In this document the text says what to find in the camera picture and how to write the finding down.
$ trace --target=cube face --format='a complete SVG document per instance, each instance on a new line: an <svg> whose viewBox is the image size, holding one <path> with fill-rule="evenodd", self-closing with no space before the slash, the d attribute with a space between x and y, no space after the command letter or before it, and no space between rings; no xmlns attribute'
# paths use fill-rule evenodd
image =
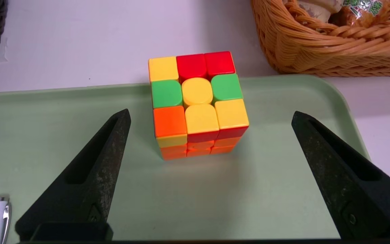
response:
<svg viewBox="0 0 390 244"><path fill-rule="evenodd" d="M246 114L243 99L218 101L215 103L220 129L248 127L249 119Z"/></svg>
<svg viewBox="0 0 390 244"><path fill-rule="evenodd" d="M229 51L209 53L204 54L204 56L207 66L207 76L210 80L217 75L233 74L236 72L233 58Z"/></svg>
<svg viewBox="0 0 390 244"><path fill-rule="evenodd" d="M240 137L217 139L213 146L215 147L234 147L239 142Z"/></svg>
<svg viewBox="0 0 390 244"><path fill-rule="evenodd" d="M164 147L160 148L160 151L162 154L178 154L178 153L184 153L188 148L187 144L183 145L177 145L172 147Z"/></svg>
<svg viewBox="0 0 390 244"><path fill-rule="evenodd" d="M149 72L164 160L233 150L249 120L230 52L150 59Z"/></svg>
<svg viewBox="0 0 390 244"><path fill-rule="evenodd" d="M176 57L163 57L148 60L150 82L160 80L178 80Z"/></svg>
<svg viewBox="0 0 390 244"><path fill-rule="evenodd" d="M210 104L189 106L185 111L188 142L215 140L219 124L215 108Z"/></svg>
<svg viewBox="0 0 390 244"><path fill-rule="evenodd" d="M185 111L182 106L155 108L153 119L156 138L187 134Z"/></svg>
<svg viewBox="0 0 390 244"><path fill-rule="evenodd" d="M212 78L213 101L243 99L237 74L217 75Z"/></svg>
<svg viewBox="0 0 390 244"><path fill-rule="evenodd" d="M214 140L207 142L188 142L188 150L207 150L215 144Z"/></svg>
<svg viewBox="0 0 390 244"><path fill-rule="evenodd" d="M177 56L177 69L180 83L193 77L207 79L204 54Z"/></svg>
<svg viewBox="0 0 390 244"><path fill-rule="evenodd" d="M186 144L188 142L188 135L181 134L176 136L156 137L156 141L160 148L174 147Z"/></svg>
<svg viewBox="0 0 390 244"><path fill-rule="evenodd" d="M187 155L188 157L195 157L195 156L203 156L203 155L209 155L210 154L210 148L209 149L203 149L203 150L188 150Z"/></svg>
<svg viewBox="0 0 390 244"><path fill-rule="evenodd" d="M243 136L249 127L243 99L218 101L215 103L220 132L217 139Z"/></svg>
<svg viewBox="0 0 390 244"><path fill-rule="evenodd" d="M186 157L186 151L175 154L162 154L164 160L183 159Z"/></svg>
<svg viewBox="0 0 390 244"><path fill-rule="evenodd" d="M213 100L212 85L204 78L190 78L181 85L183 105L185 108L191 105L210 104Z"/></svg>
<svg viewBox="0 0 390 244"><path fill-rule="evenodd" d="M175 80L156 81L151 84L153 108L183 105L181 86Z"/></svg>
<svg viewBox="0 0 390 244"><path fill-rule="evenodd" d="M234 146L231 147L212 147L210 154L222 154L222 153L230 153L234 149Z"/></svg>

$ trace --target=green cube tile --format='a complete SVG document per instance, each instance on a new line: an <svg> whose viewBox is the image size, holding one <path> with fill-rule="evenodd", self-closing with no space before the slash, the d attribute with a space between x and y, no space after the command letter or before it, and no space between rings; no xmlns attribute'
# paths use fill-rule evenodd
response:
<svg viewBox="0 0 390 244"><path fill-rule="evenodd" d="M213 103L243 99L237 74L217 75L212 78Z"/></svg>
<svg viewBox="0 0 390 244"><path fill-rule="evenodd" d="M153 108L164 108L183 105L181 85L176 80L151 82Z"/></svg>

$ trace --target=tray rim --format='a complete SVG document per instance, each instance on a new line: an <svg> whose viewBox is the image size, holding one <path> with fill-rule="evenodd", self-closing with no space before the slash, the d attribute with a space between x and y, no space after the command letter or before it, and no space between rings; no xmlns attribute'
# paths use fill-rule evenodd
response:
<svg viewBox="0 0 390 244"><path fill-rule="evenodd" d="M337 98L342 101L343 106L347 110L348 116L350 117L351 124L353 126L353 130L356 133L357 139L361 144L363 149L363 156L366 157L369 161L370 155L368 154L365 143L362 139L362 136L359 132L359 128L354 120L353 114L351 113L350 106L347 103L347 100L342 95L342 93L336 88L331 82L324 80L318 76L307 75L307 74L285 74L285 75L274 75L274 76L253 76L253 77L239 77L240 82L246 82L246 80L257 80L257 79L275 79L281 77L307 77L311 79L311 82L317 83L318 85L322 85L327 89L330 89ZM82 86L82 87L68 87L68 88L52 88L52 89L40 89L40 90L26 90L26 91L0 91L0 96L13 96L13 95L30 95L30 94L47 94L47 93L55 93L55 92L71 92L71 91L88 91L88 90L104 90L104 89L112 89L112 88L131 88L131 87L141 87L148 86L150 82L144 83L125 83L125 84L113 84L113 85L95 85L95 86Z"/></svg>

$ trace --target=snack package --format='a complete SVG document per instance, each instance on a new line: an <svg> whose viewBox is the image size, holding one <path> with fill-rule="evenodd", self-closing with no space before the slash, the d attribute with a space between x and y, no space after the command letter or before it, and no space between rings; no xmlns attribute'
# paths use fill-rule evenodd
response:
<svg viewBox="0 0 390 244"><path fill-rule="evenodd" d="M390 0L345 0L342 9L331 16L337 26L368 28L389 19Z"/></svg>
<svg viewBox="0 0 390 244"><path fill-rule="evenodd" d="M302 9L313 18L317 18L327 23L333 13L340 11L343 0L298 0L297 3Z"/></svg>

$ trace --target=green tray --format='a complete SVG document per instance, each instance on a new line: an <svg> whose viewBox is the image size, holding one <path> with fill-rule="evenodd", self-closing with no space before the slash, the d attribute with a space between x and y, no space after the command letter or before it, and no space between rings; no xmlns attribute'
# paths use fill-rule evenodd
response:
<svg viewBox="0 0 390 244"><path fill-rule="evenodd" d="M241 79L251 125L231 154L164 162L150 86L0 93L0 194L14 224L113 113L132 125L108 222L114 239L338 238L291 128L314 116L367 156L348 106L324 80Z"/></svg>

